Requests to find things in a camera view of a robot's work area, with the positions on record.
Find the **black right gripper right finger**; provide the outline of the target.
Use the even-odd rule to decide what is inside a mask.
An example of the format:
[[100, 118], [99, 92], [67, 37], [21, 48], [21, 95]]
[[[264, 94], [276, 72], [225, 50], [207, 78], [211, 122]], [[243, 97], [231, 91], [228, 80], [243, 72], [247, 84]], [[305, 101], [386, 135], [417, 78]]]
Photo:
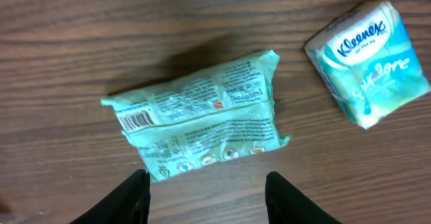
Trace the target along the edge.
[[266, 176], [265, 204], [269, 224], [341, 224], [278, 172]]

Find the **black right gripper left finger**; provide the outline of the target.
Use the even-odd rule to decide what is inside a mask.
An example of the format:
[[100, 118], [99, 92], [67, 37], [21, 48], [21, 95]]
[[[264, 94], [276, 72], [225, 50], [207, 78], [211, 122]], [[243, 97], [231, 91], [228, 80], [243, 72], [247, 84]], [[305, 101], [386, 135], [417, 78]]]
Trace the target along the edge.
[[150, 174], [139, 169], [71, 224], [147, 224]]

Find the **teal snack packet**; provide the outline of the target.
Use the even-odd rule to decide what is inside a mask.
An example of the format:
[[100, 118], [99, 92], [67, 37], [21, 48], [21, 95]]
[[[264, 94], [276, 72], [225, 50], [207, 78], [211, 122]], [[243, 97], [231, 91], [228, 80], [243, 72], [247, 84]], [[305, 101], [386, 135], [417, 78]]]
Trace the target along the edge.
[[289, 137], [275, 125], [272, 50], [172, 81], [104, 98], [152, 181], [274, 151]]

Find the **teal Kleenex tissue pack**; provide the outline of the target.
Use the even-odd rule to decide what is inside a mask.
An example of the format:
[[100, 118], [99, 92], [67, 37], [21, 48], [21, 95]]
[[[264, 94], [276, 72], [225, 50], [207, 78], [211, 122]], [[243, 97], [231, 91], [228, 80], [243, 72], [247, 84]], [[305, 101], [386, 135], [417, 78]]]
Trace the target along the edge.
[[364, 129], [430, 92], [403, 20], [389, 1], [357, 6], [304, 49], [346, 117]]

